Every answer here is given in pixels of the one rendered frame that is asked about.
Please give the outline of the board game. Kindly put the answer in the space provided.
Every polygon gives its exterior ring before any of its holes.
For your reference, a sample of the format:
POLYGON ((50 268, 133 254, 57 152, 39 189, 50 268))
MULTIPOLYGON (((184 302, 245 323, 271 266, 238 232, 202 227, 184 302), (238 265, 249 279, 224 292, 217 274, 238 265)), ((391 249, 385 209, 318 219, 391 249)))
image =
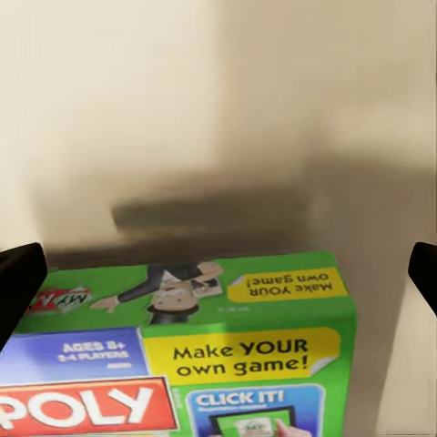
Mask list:
POLYGON ((0 437, 341 437, 358 316, 328 251, 50 270, 0 437))

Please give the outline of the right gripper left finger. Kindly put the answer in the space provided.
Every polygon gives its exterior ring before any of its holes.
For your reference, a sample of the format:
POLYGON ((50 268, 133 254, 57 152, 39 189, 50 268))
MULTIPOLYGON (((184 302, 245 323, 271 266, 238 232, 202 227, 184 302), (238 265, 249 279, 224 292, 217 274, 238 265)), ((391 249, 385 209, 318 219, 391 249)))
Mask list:
POLYGON ((47 276, 39 242, 0 252, 0 352, 47 276))

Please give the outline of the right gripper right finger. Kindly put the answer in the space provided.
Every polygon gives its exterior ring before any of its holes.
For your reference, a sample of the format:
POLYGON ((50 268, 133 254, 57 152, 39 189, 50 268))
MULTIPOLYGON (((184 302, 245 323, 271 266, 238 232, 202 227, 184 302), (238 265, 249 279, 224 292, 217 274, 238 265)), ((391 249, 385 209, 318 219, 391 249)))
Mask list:
POLYGON ((408 273, 437 314, 437 246, 418 241, 412 251, 408 273))

